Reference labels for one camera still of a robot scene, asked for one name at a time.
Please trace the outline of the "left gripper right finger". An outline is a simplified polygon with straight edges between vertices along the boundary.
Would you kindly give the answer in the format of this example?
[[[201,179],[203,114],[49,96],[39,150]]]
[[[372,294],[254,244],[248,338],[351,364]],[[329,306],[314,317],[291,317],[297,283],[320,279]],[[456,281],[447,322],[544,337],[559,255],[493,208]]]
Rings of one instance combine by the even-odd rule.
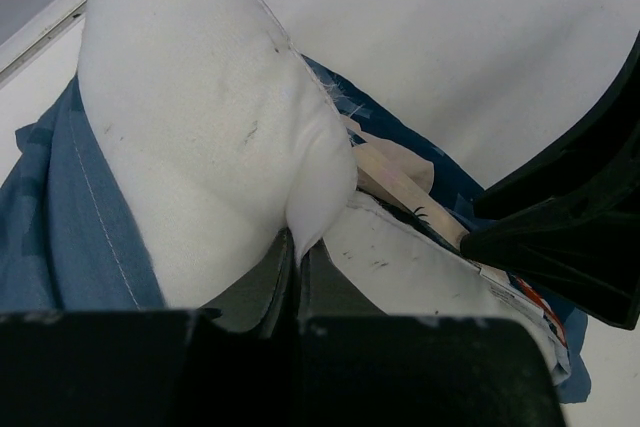
[[[299,268],[299,319],[385,317],[333,263],[323,241],[303,257]]]

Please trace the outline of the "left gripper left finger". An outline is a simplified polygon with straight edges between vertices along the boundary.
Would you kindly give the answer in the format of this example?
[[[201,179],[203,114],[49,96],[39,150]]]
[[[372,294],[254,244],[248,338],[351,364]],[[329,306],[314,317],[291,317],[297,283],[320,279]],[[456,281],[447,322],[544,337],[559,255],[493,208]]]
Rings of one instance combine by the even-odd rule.
[[[286,314],[294,267],[293,239],[283,229],[264,257],[201,311],[226,332],[272,337]]]

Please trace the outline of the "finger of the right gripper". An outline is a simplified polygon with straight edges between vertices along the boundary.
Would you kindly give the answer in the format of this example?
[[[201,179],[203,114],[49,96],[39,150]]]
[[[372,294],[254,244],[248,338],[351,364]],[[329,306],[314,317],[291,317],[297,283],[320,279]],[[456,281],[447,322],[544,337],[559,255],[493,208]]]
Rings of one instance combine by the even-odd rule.
[[[576,190],[622,149],[639,123],[639,42],[594,106],[567,132],[473,202],[474,214],[501,220]]]
[[[561,225],[498,223],[461,241],[474,261],[513,272],[600,321],[639,322],[639,221],[602,216]]]

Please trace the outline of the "white pillow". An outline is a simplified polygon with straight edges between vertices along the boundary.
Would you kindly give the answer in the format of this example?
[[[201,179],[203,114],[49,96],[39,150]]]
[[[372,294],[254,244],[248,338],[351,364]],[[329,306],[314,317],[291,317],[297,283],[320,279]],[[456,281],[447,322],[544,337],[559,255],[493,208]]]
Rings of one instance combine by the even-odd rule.
[[[261,0],[88,0],[78,80],[172,308],[217,297],[283,229],[301,264],[375,154]]]

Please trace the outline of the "blue letter-print pillowcase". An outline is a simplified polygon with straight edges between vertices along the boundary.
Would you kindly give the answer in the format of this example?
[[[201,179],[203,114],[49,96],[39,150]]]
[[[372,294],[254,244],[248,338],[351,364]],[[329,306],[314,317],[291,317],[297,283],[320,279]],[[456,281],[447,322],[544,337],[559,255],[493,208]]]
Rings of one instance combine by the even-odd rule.
[[[465,228],[481,221],[480,186],[450,157],[346,79],[333,81],[353,129],[416,163],[410,177]],[[151,259],[70,83],[40,119],[19,129],[20,158],[1,189],[1,307],[136,310],[164,306]],[[582,403],[591,379],[581,357],[587,317],[514,275],[479,271],[450,253],[376,188],[357,192],[325,236],[335,272],[355,297],[388,314],[504,317],[541,340],[564,403]]]

